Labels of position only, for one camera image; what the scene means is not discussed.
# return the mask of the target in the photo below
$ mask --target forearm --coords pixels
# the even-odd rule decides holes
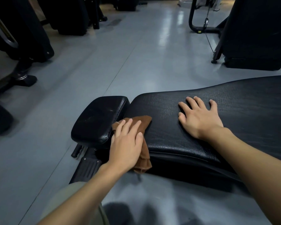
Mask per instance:
[[[77,225],[93,216],[103,198],[121,177],[117,169],[104,164],[97,174],[38,225]]]
[[[244,143],[227,128],[208,142],[233,167],[273,224],[281,224],[281,161]]]

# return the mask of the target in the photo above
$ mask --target black padded cushion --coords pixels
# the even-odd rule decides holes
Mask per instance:
[[[96,98],[75,122],[71,138],[83,146],[109,148],[111,125],[123,119],[129,104],[125,96]]]
[[[215,100],[225,127],[251,146],[281,160],[281,76],[137,96],[125,117],[152,117],[145,133],[151,157],[196,163],[233,173],[213,148],[191,137],[178,122],[178,102],[185,102],[187,96],[199,96],[208,108],[209,99]]]

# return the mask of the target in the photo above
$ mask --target hand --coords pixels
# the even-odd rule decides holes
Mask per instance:
[[[135,166],[143,144],[143,134],[139,132],[136,136],[141,121],[138,121],[129,131],[131,123],[132,119],[129,119],[127,123],[123,120],[111,138],[108,164],[122,174]]]
[[[178,119],[191,136],[208,141],[210,137],[212,137],[212,131],[215,128],[224,127],[218,116],[217,104],[215,101],[209,100],[211,108],[207,110],[202,99],[197,96],[193,99],[187,97],[186,100],[189,102],[192,109],[184,102],[180,102],[179,106],[184,110],[186,116],[179,112]]]

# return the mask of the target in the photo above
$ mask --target person's left hand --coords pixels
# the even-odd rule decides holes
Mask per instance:
[[[135,166],[143,144],[143,134],[139,132],[136,136],[141,121],[138,121],[129,131],[131,123],[132,119],[129,119],[127,123],[125,120],[121,121],[111,138],[108,164],[121,173],[126,173]]]

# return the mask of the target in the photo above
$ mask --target pants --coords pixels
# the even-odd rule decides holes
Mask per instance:
[[[69,197],[71,197],[74,193],[76,193],[85,183],[86,182],[82,182],[82,181],[75,182],[58,191],[43,210],[40,219],[43,219],[46,215],[48,215],[50,212],[56,209],[60,204],[66,201]],[[88,224],[109,225],[109,221],[101,204],[96,210],[94,217],[91,219],[91,221]]]

